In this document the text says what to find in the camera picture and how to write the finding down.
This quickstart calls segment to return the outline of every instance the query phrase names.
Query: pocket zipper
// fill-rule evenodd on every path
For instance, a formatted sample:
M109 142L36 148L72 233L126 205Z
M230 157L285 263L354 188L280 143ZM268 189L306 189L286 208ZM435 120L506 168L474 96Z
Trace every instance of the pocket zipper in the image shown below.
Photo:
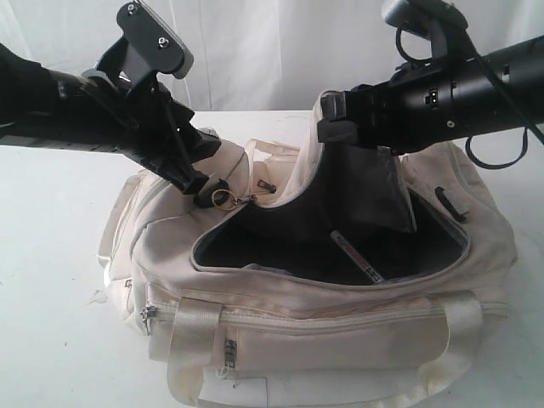
M140 315L146 327L147 334L150 334L150 319L159 319L163 321L173 321L177 308L172 305L161 304L160 306L149 305L142 309ZM487 315L507 316L507 305L505 303L489 302L482 303L482 311ZM416 320L426 317L437 317L444 315L443 309L439 305L428 306L425 308L397 309L385 312L370 312L368 314L315 319L315 320L289 320L280 317L256 316L254 314L233 313L223 310L219 322L237 326L240 328L252 329L257 331L270 331L286 335L304 335L304 334L327 334L337 330L345 331L357 330L366 326L383 324L397 320Z

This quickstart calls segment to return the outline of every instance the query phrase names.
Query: cable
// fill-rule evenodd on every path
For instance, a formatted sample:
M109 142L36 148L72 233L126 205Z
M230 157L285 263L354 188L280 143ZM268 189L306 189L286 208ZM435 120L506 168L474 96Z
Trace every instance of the cable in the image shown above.
M397 51L399 52L400 56L404 58L406 61L411 62L412 64L415 64L415 65L429 64L430 62L432 62L433 61L432 58L426 58L426 59L413 58L405 51L405 49L402 47L402 38L401 38L402 31L403 31L402 28L397 28L397 33L395 35L395 45L397 46Z
M527 150L529 149L529 135L527 133L527 127L524 130L524 135L522 139L522 145L521 145L521 153L519 153L519 156L516 160L510 161L508 163L504 164L489 164L484 161L481 161L473 152L472 148L472 142L473 142L473 136L467 139L467 143L465 144L465 151L467 152L468 158L478 167L484 168L485 170L502 170L504 168L508 168L519 162L521 159L525 157L527 154Z
M502 98L510 105L514 113L519 117L524 126L528 128L544 145L544 134L535 125L533 121L525 114L525 112L519 107L515 97L507 85L504 84L501 79L496 75L490 65L478 54L476 48L474 48L474 60L478 63L480 70L487 77L493 88L502 96Z

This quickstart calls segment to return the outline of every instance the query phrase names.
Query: white table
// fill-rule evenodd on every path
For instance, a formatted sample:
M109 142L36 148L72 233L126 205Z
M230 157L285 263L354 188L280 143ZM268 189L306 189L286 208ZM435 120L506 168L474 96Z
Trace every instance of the white table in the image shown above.
M194 124L238 143L298 144L308 118L207 112ZM515 156L517 133L483 137L475 149L496 162ZM512 318L469 374L421 407L544 406L544 149L531 141L516 167L482 172L517 233L519 262L506 283ZM165 365L147 359L145 338L111 305L90 303L103 288L95 258L102 229L138 168L116 155L0 148L0 407L179 406Z

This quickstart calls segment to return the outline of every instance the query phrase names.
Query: white duffel bag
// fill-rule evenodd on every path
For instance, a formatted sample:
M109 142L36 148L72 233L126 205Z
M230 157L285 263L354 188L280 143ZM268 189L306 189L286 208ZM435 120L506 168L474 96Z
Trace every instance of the white duffel bag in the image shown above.
M149 337L150 358L167 362L168 386L186 405L244 405L226 392L206 400L210 377L239 392L255 379L267 388L268 378L253 406L411 406L462 375L482 336L507 317L501 285L516 260L513 231L451 143L391 159L417 232L399 232L396 241L383 227L385 238L365 254L385 278L379 284L337 278L357 273L348 257L323 261L335 251L332 240L312 252L232 227L248 206L279 208L311 185L324 150L319 119L317 105L301 148L223 141L214 157L196 163L228 182L234 198L226 204L199 208L143 171L127 181L111 213L99 249L109 299ZM268 156L259 161L259 151ZM275 187L268 194L263 180ZM410 260L402 251L397 259L399 242L414 242ZM389 268L401 276L388 278ZM274 393L278 373L315 389L327 389L331 377L360 381L346 380L342 397L331 391L315 400Z

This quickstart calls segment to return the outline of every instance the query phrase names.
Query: white backdrop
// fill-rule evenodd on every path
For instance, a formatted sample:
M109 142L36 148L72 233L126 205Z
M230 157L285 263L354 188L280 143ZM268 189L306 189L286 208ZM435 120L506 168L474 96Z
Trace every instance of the white backdrop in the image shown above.
M119 37L125 0L0 0L0 43L79 74ZM401 59L382 0L149 0L195 55L164 82L197 111L307 110L325 88L387 81ZM482 54L544 34L542 0L456 0ZM406 37L423 56L428 45Z

